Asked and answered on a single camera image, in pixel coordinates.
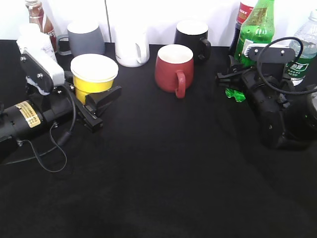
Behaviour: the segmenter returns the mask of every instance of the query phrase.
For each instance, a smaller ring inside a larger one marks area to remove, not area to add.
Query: mug handle
[[[135,43],[137,49],[138,49],[138,58],[137,58],[137,62],[144,64],[147,62],[147,58],[148,58],[148,52],[147,52],[147,47],[145,42],[142,42],[140,40],[140,42],[136,42]]]
[[[178,78],[178,88],[175,89],[175,94],[177,98],[185,97],[186,90],[186,77],[182,70],[176,71],[176,75]]]
[[[208,60],[211,55],[211,43],[206,38],[200,38],[200,42],[204,44],[204,53],[200,54],[198,58],[200,60]]]
[[[56,48],[57,48],[57,52],[61,56],[68,56],[68,55],[71,55],[71,51],[60,51],[60,49],[59,49],[59,42],[60,42],[61,39],[64,39],[64,38],[68,38],[68,35],[64,34],[64,35],[57,36],[57,38],[56,38]]]

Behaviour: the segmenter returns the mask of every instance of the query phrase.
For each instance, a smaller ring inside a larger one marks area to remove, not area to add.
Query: white background
[[[109,42],[104,0],[43,0],[44,10],[53,22],[56,34],[67,33],[67,25],[77,18],[95,17],[104,39]],[[231,44],[239,0],[107,0],[112,41],[118,22],[147,24],[150,44],[172,44],[175,27],[183,19],[198,19],[209,26],[214,46]],[[2,0],[0,39],[16,40],[18,26],[28,22],[24,0]],[[293,36],[317,8],[316,0],[275,0],[274,39]]]

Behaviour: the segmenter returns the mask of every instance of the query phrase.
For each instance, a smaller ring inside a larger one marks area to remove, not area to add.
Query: warning sticker
[[[249,46],[250,44],[253,44],[253,41],[250,41],[250,40],[248,40],[248,39],[246,39],[246,40],[244,41],[243,50],[242,50],[242,54],[243,54],[243,55],[244,55],[245,51],[247,50],[247,48],[248,48],[248,46]]]
[[[41,124],[41,120],[39,119],[39,116],[36,114],[34,109],[31,107],[31,105],[27,101],[19,103],[15,106],[20,110],[26,122],[29,124],[31,128]]]

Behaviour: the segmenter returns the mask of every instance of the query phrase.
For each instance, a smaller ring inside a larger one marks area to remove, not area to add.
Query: water bottle
[[[286,66],[286,74],[288,74],[294,86],[296,86],[303,81],[309,64],[317,55],[317,9],[311,12],[308,22],[294,36],[299,38],[304,45],[303,53],[298,61],[296,63],[290,62]],[[291,41],[289,47],[295,50],[296,56],[301,49],[300,44],[294,40]]]

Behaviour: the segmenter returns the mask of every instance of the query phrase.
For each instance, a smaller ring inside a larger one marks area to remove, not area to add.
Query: green bottle
[[[240,37],[234,58],[245,67],[255,65],[255,62],[244,56],[244,50],[252,43],[270,43],[275,33],[274,0],[258,0],[250,16],[241,26]],[[234,97],[237,102],[243,102],[242,92],[226,88],[228,98]]]

